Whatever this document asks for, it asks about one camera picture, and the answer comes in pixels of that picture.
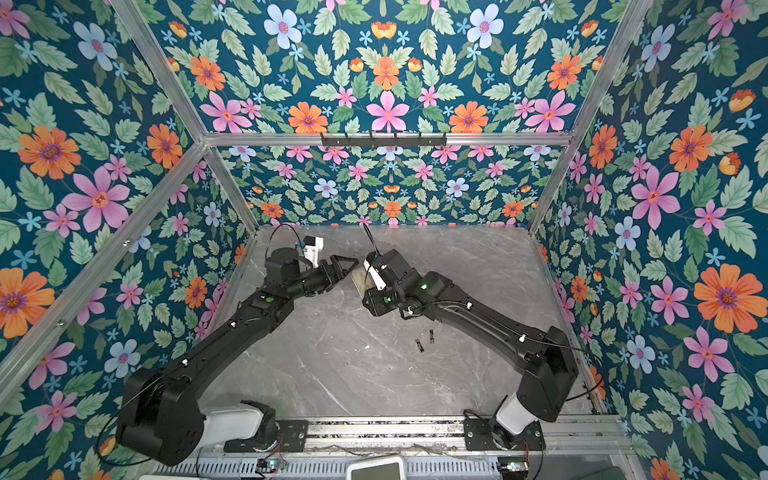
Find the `beige remote control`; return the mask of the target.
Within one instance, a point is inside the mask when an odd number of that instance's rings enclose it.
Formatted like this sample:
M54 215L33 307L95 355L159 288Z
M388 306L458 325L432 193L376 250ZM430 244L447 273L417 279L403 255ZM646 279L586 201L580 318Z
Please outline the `beige remote control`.
M375 283L370 278L370 273L365 266L356 268L351 273L353 284L361 298L365 297L366 292L375 286Z

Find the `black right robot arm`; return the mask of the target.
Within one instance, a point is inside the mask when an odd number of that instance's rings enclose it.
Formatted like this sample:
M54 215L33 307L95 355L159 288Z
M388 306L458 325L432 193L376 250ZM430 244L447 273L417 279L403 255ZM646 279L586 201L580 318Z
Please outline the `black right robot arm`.
M396 250L366 256L362 288L362 302L371 315L398 311L404 320L425 317L448 325L496 352L521 374L515 392L487 421L498 447L516 446L535 422L557 420L578 378L574 348L564 331L522 324L438 272L420 274Z

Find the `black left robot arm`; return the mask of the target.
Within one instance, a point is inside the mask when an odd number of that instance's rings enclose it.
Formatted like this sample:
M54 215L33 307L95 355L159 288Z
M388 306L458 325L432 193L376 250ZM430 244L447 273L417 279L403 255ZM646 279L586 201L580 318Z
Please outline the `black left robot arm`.
M296 250L279 248L265 261L263 283L233 316L198 345L158 370L141 368L125 383L116 441L149 459L175 466L202 447L244 440L264 451L278 441L273 408L255 400L202 411L199 399L215 378L252 344L275 331L296 300L332 290L358 266L332 255L310 264Z

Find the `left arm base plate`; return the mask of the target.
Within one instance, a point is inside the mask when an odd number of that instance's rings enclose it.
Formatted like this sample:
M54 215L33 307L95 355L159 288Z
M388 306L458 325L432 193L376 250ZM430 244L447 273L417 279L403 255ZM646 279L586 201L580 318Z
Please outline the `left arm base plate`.
M224 445L226 453L300 453L308 439L306 420L276 420L259 427L247 439L234 439Z

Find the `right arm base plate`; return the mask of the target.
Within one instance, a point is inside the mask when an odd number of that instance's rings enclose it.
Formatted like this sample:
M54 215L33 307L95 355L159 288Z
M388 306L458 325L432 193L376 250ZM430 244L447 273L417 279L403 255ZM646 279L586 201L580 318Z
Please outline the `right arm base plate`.
M527 425L519 434L513 434L495 421L468 416L462 422L465 448L468 451L543 451L544 434L539 422Z

